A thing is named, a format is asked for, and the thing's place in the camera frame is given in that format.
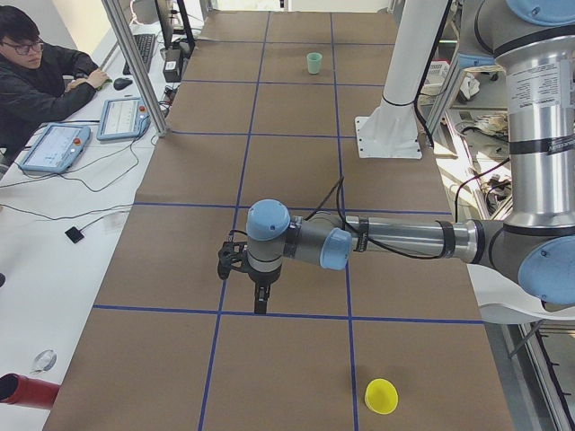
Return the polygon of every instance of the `keyboard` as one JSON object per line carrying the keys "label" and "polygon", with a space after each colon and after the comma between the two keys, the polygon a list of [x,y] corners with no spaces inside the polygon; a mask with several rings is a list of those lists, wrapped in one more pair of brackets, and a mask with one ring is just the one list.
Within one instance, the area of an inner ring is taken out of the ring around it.
{"label": "keyboard", "polygon": [[[152,64],[152,54],[154,54],[155,47],[155,35],[151,33],[146,34],[135,34],[134,40],[136,41],[137,50],[144,61],[146,66],[146,71],[150,71],[150,65]],[[129,71],[128,62],[124,65],[122,70],[124,75],[131,75]]]}

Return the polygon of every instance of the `red cylinder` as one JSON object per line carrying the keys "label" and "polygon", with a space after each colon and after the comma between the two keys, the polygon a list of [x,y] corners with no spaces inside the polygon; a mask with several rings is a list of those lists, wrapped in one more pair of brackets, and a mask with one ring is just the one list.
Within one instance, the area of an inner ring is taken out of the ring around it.
{"label": "red cylinder", "polygon": [[0,402],[35,409],[52,409],[60,385],[25,375],[7,374],[0,377]]}

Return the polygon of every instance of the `blue and white tablet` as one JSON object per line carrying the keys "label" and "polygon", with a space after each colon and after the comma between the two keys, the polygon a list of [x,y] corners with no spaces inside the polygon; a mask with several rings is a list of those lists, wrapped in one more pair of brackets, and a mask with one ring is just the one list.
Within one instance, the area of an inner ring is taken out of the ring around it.
{"label": "blue and white tablet", "polygon": [[49,123],[20,167],[24,172],[65,172],[84,150],[91,134],[87,126]]}
{"label": "blue and white tablet", "polygon": [[150,114],[139,97],[106,101],[98,126],[99,141],[131,139],[144,135]]}

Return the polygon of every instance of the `hand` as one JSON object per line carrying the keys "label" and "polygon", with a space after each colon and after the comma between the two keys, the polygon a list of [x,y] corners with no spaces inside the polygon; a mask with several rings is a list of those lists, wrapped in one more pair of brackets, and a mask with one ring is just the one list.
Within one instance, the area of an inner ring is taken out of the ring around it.
{"label": "hand", "polygon": [[88,79],[86,79],[86,82],[88,84],[90,84],[93,88],[95,88],[96,90],[98,88],[100,88],[101,86],[104,85],[104,83],[110,79],[110,77],[108,76],[108,74],[106,74],[103,70],[101,69],[96,69],[94,70],[92,73],[90,73],[90,76],[88,76]]}
{"label": "hand", "polygon": [[71,83],[69,83],[66,87],[66,92],[69,92],[70,90],[74,90],[78,85],[80,85],[81,83],[85,83],[87,82],[85,78],[78,78],[75,79],[74,81],[72,81]]}

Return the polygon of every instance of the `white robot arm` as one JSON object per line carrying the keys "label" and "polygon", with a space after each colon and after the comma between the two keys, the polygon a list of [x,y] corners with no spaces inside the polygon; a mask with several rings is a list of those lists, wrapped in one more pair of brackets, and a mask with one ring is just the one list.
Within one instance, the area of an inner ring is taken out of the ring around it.
{"label": "white robot arm", "polygon": [[412,223],[342,214],[290,216],[274,200],[249,212],[247,242],[230,236],[218,273],[246,272],[265,313],[284,257],[344,268],[351,251],[459,258],[499,271],[546,308],[575,304],[575,2],[466,0],[460,63],[505,69],[513,211],[505,221]]}

